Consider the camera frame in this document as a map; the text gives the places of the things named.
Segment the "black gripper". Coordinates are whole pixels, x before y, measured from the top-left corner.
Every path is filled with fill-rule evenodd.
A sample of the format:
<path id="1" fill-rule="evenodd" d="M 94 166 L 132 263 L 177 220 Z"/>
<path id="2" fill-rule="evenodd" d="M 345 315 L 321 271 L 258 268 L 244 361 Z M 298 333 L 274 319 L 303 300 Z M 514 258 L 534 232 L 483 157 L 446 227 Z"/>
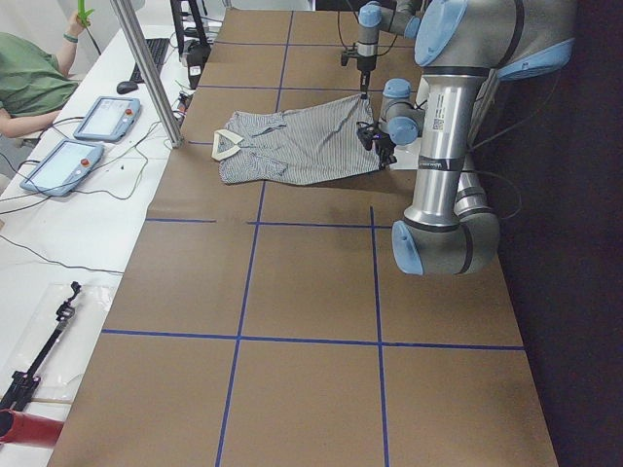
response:
<path id="1" fill-rule="evenodd" d="M 374 147 L 376 154 L 379 157 L 379 169 L 383 170 L 397 163 L 397 157 L 395 156 L 395 147 L 391 139 L 376 139 L 374 141 Z"/>
<path id="2" fill-rule="evenodd" d="M 360 71 L 359 92 L 361 99 L 368 98 L 371 73 L 376 69 L 377 56 L 361 55 L 357 56 L 357 69 Z"/>

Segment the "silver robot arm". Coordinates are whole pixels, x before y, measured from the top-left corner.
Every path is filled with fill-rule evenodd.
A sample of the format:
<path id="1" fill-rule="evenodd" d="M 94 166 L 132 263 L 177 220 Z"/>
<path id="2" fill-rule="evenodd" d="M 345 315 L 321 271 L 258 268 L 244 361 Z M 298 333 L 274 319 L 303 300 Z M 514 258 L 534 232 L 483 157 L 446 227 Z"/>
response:
<path id="1" fill-rule="evenodd" d="M 564 67 L 574 1 L 433 1 L 420 20 L 415 62 L 428 85 L 421 123 L 408 84 L 386 83 L 380 129 L 397 146 L 421 140 L 413 201 L 392 227 L 393 255 L 409 274 L 463 274 L 495 256 L 499 221 L 471 173 L 468 136 L 480 88 L 494 71 L 521 80 Z"/>
<path id="2" fill-rule="evenodd" d="M 366 95 L 376 69 L 381 32 L 415 40 L 420 29 L 423 1 L 399 0 L 391 9 L 379 1 L 363 5 L 358 13 L 358 38 L 354 46 L 360 92 Z"/>

